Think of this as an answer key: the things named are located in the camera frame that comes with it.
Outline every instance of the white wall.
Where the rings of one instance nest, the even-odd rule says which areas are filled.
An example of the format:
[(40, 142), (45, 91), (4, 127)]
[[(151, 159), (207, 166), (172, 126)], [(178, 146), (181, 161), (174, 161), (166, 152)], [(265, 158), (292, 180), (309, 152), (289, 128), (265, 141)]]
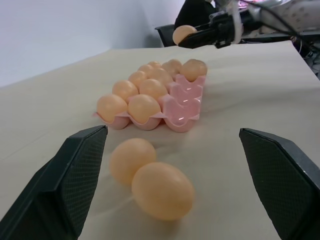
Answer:
[(0, 0), (0, 87), (105, 52), (161, 45), (185, 0)]

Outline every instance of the pink egg carton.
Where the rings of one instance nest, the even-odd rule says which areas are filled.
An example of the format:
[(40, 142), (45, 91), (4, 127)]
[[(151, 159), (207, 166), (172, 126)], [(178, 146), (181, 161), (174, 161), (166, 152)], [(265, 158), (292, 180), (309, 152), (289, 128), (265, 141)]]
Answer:
[(199, 76), (194, 82), (189, 82), (185, 76), (178, 74), (175, 81), (168, 86), (169, 94), (158, 99), (162, 112), (152, 115), (146, 123), (138, 123), (126, 111), (115, 116), (113, 122), (105, 122), (105, 125), (120, 130), (125, 128), (130, 121), (142, 130), (155, 129), (163, 119), (166, 125), (175, 132), (189, 131), (199, 119), (201, 101), (203, 96), (206, 76)]

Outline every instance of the egg carton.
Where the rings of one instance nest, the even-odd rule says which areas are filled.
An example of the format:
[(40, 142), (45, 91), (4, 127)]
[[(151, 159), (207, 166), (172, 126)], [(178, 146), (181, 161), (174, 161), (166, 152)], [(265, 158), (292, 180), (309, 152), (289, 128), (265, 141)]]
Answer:
[(199, 76), (194, 82), (189, 82), (185, 76), (178, 74), (175, 81), (168, 85), (168, 94), (158, 99), (162, 112), (150, 116), (143, 124), (135, 121), (127, 111), (115, 115), (111, 123), (104, 121), (97, 112), (94, 115), (106, 126), (116, 130), (124, 129), (132, 122), (138, 128), (149, 131), (155, 129), (163, 119), (170, 129), (184, 133), (199, 119), (205, 81), (206, 76)]

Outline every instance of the chair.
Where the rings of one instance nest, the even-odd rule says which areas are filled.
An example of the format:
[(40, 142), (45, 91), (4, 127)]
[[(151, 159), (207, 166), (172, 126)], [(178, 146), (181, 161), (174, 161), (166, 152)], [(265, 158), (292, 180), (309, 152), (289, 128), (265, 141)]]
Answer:
[(175, 31), (174, 24), (158, 26), (155, 29), (158, 31), (164, 47), (170, 47), (170, 46), (176, 45), (172, 39)]

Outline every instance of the beige table surface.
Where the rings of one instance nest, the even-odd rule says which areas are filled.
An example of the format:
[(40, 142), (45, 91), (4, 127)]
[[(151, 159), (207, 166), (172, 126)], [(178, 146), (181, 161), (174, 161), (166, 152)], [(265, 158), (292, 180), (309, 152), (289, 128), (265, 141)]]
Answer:
[[(277, 240), (238, 137), (247, 127), (294, 141), (320, 166), (320, 82), (290, 42), (111, 50), (0, 89), (0, 218), (65, 138), (100, 124), (97, 99), (149, 61), (200, 59), (209, 71), (200, 120), (187, 133), (166, 126), (109, 130), (95, 196), (80, 240)], [(150, 140), (158, 160), (181, 169), (196, 200), (180, 222), (154, 220), (114, 182), (108, 158), (122, 141)]]

